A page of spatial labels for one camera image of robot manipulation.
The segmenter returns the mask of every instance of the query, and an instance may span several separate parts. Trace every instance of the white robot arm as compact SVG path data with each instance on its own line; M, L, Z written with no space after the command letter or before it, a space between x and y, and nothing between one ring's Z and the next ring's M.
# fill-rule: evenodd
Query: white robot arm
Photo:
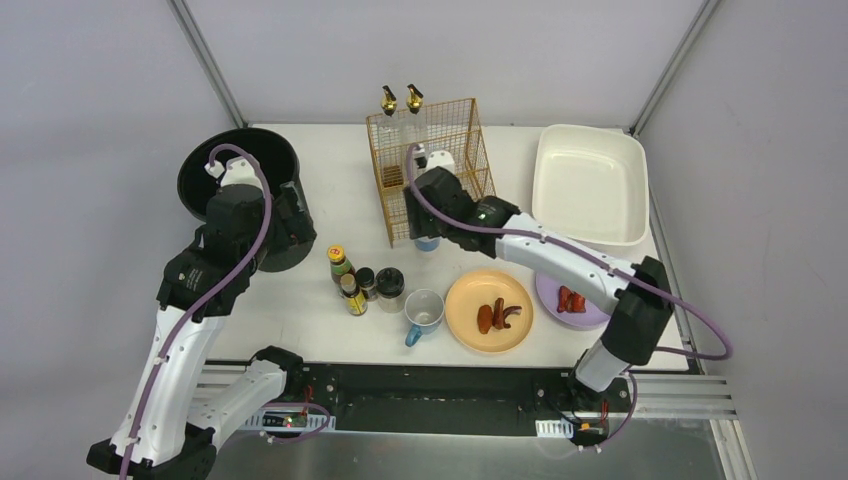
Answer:
M474 201L452 172L428 163L421 148L410 147L407 171L423 171L404 189L411 238L445 237L464 250L545 273L610 314L601 338L569 377L575 402L592 403L630 365L648 363L673 307L627 278L668 292L662 263L645 257L631 264L547 232L498 197Z
M254 162L237 157L226 166L207 165L211 176L221 177L220 188L207 204L206 223L194 242L165 267L141 382L112 438L90 448L89 465L138 479L206 478L227 438L293 387L302 359L268 347L254 355L234 384L190 413L201 368L236 298L265 258L269 239L295 236L280 223L282 213L272 214L267 182L258 178ZM298 214L297 205L284 202L273 208Z

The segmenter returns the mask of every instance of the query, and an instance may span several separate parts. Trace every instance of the black pot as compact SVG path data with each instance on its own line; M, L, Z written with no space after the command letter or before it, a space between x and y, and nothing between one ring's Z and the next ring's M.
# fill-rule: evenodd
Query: black pot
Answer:
M259 269L281 272L294 267L312 250L316 235L300 184L300 162L285 138L262 128L239 128L203 142L191 152L180 169L177 177L180 200L192 215L206 220L206 204L215 196L218 183L203 167L209 161L209 152L222 143L237 145L256 158L274 197L270 238L266 240L268 253ZM234 152L225 151L216 158L226 163L237 156Z

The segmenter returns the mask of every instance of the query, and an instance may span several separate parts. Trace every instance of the small jar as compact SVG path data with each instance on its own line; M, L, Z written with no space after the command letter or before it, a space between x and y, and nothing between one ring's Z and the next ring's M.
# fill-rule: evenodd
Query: small jar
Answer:
M377 305L387 313L403 310L403 274L389 267L377 273Z
M377 300L377 284L374 282L374 270L361 268L356 271L356 284L362 289L365 300L373 302Z

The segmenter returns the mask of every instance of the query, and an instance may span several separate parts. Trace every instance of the table surface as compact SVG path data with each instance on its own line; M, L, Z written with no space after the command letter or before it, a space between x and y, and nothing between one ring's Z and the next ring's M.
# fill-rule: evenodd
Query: table surface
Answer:
M282 273L259 272L236 302L209 358L250 358L276 345L305 361L327 363L415 364L453 366L570 367L603 332L575 331L551 317L535 294L534 273L525 267L465 252L443 240L430 253L413 242L390 248L371 166L364 125L259 124L285 137L300 158L300 178L318 238L309 256ZM484 127L486 151L499 197L530 212L533 172L541 128ZM347 313L330 279L327 248L345 247L355 267L378 271L393 266L403 272L407 292L418 288L447 295L466 272L497 268L515 277L530 293L535 318L527 339L503 354L475 352L456 340L446 325L423 337L413 348L404 345L408 324L403 313L387 314L369 303L361 317ZM609 255L640 261L657 257L653 236L633 247L594 248ZM660 345L681 347L674 318ZM653 370L687 370L685 358L655 353Z

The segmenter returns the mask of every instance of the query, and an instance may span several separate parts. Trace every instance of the orange plate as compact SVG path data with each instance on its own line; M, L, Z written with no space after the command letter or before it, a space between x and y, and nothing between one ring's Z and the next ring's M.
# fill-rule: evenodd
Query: orange plate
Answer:
M482 305L495 308L495 300L503 297L504 308L521 306L521 313L510 315L512 328L492 328L483 335L477 329L477 310ZM527 338L533 326L533 302L527 290L499 270L477 270L457 280L445 301L445 318L451 332L467 347L483 353L504 353L517 347Z

